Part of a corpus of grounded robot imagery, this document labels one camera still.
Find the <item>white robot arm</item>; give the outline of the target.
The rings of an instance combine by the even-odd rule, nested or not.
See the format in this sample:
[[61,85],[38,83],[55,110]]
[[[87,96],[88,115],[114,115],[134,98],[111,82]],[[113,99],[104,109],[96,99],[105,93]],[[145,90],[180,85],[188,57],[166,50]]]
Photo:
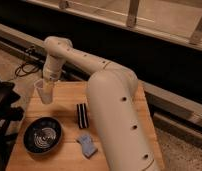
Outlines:
[[49,36],[43,68],[50,89],[66,62],[90,75],[86,97],[110,171],[160,171],[148,136],[135,109],[138,78],[131,69],[77,50],[67,38]]

